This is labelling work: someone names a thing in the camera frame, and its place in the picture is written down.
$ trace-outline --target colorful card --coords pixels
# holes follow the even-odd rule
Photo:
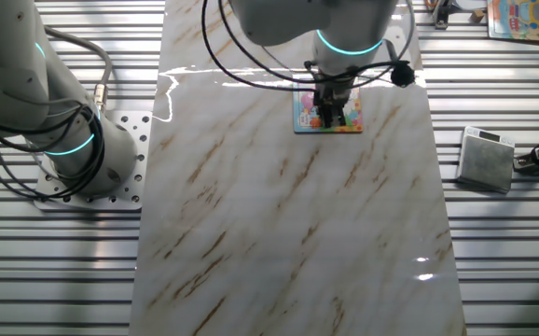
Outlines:
[[[344,106],[346,126],[340,126],[334,117],[331,128],[323,128],[317,115],[317,107],[313,105],[313,92],[294,92],[295,133],[360,133],[363,131],[363,114],[359,89],[351,91],[351,97]]]
[[[539,41],[539,0],[487,0],[490,37]]]

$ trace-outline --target cable connector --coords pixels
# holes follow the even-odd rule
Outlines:
[[[108,100],[108,87],[104,84],[98,84],[95,86],[95,92],[93,93],[93,101],[100,109],[100,113],[105,113],[105,102]]]

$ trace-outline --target white marble surface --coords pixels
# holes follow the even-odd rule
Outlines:
[[[222,60],[271,81],[214,8]],[[131,335],[463,335],[425,90],[362,89],[361,134],[294,134],[292,94],[215,71],[199,18],[167,6]]]

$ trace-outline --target mounting plate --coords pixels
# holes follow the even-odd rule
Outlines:
[[[152,113],[148,111],[106,111],[108,119],[124,127],[132,136],[137,146],[139,156],[131,176],[118,188],[111,190],[104,196],[99,196],[89,200],[85,195],[74,195],[70,199],[56,199],[48,202],[34,201],[35,206],[43,211],[69,211],[69,210],[139,210],[142,207],[145,190],[145,168],[147,167],[147,157],[149,150],[149,139],[151,134],[151,124],[153,122]],[[51,170],[49,158],[43,157],[42,165]],[[43,171],[39,171],[37,179],[37,190],[43,193],[54,193],[63,190],[66,186],[48,177]]]

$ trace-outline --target black clamp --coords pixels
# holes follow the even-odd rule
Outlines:
[[[452,0],[439,0],[434,9],[433,19],[436,29],[448,29],[448,16],[452,11]]]

